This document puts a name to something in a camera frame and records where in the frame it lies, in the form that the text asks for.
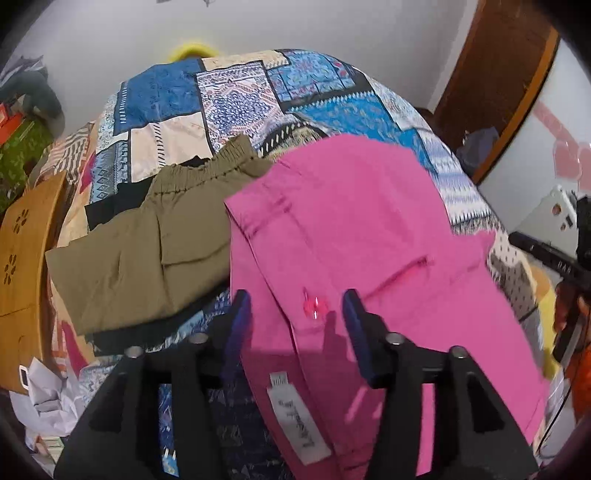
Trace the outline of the pink pants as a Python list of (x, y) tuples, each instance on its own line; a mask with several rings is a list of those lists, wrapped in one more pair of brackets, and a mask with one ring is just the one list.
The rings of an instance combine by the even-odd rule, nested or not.
[(226, 201), (230, 286), (252, 299), (242, 366), (298, 479), (360, 479), (384, 399), (360, 375), (342, 296), (415, 344), (465, 347), (527, 440), (548, 385), (487, 257), (492, 232), (458, 235), (407, 148), (339, 135), (294, 149)]

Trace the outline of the white cabinet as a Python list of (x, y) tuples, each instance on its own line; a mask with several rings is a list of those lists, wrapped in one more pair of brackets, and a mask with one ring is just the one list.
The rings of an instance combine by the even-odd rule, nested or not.
[(561, 185), (554, 186), (516, 231), (575, 258), (578, 245), (576, 196)]

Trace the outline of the white crumpled cloth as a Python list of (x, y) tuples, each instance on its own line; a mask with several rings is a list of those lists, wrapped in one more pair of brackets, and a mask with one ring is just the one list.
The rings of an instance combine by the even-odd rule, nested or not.
[(25, 427), (25, 443), (36, 460), (56, 465), (64, 444), (85, 409), (78, 378), (69, 359), (65, 374), (56, 374), (34, 358), (28, 367), (18, 367), (25, 393), (10, 391), (17, 420)]

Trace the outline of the olive green pants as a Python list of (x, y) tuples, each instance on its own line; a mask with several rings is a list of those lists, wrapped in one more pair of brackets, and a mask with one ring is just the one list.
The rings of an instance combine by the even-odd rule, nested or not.
[(228, 279), (224, 202), (271, 163), (238, 135), (199, 167), (171, 165), (139, 207), (46, 255), (48, 272), (79, 335), (170, 317)]

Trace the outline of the wooden door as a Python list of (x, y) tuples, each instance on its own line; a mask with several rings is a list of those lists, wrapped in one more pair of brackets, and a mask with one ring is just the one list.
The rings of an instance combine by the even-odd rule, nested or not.
[(499, 139), (470, 174), (481, 183), (530, 113), (556, 55), (559, 34), (534, 1), (480, 1), (451, 79), (435, 109), (441, 138), (493, 127)]

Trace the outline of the wooden lap table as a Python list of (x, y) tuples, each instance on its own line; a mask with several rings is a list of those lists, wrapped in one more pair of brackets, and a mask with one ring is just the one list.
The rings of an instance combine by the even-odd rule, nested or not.
[(1, 225), (1, 387), (25, 394), (33, 359), (52, 363), (45, 252), (57, 239), (67, 191), (61, 172), (25, 193)]

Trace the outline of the black folded garment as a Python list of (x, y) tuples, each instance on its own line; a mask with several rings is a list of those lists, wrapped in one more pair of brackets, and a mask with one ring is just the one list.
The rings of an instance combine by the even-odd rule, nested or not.
[(138, 208), (143, 202), (154, 176), (135, 183), (122, 183), (117, 192), (85, 207), (88, 229), (106, 224), (123, 211)]

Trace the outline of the orange box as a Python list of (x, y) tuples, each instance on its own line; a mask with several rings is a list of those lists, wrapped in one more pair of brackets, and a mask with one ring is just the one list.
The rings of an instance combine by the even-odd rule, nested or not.
[(20, 112), (12, 113), (3, 103), (0, 104), (0, 145), (4, 145), (23, 122)]

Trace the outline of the blue patchwork bedsheet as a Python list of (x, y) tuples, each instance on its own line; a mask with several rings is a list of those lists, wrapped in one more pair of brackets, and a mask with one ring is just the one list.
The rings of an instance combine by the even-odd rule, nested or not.
[[(355, 67), (305, 50), (156, 65), (124, 82), (101, 121), (87, 205), (113, 195), (122, 183), (155, 177), (166, 166), (204, 165), (238, 135), (249, 138), (256, 154), (270, 161), (270, 168), (294, 149), (339, 135), (363, 136), (410, 149), (431, 176), (454, 233), (494, 234), (487, 266), (503, 292), (498, 268), (524, 263), (459, 160), (412, 105)], [(527, 278), (520, 276), (518, 283), (522, 291), (516, 302), (504, 292), (517, 320), (532, 302)], [(133, 348), (158, 352), (206, 332), (212, 320), (228, 313), (238, 291), (230, 286), (229, 263), (228, 279), (179, 313), (85, 336), (120, 335), (119, 361)], [(118, 362), (92, 388), (87, 406)], [(221, 388), (209, 390), (208, 403), (228, 468), (224, 479), (298, 479), (281, 456), (253, 398), (242, 350), (232, 377)], [(158, 414), (166, 479), (182, 479), (168, 384), (159, 388)], [(435, 388), (426, 384), (419, 478), (431, 469), (434, 426)]]

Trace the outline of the yellow round object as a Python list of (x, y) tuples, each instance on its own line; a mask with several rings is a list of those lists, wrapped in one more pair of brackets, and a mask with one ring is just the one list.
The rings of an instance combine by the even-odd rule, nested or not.
[(219, 55), (219, 51), (200, 42), (185, 42), (175, 47), (168, 55), (167, 62), (173, 63), (186, 59), (207, 59)]

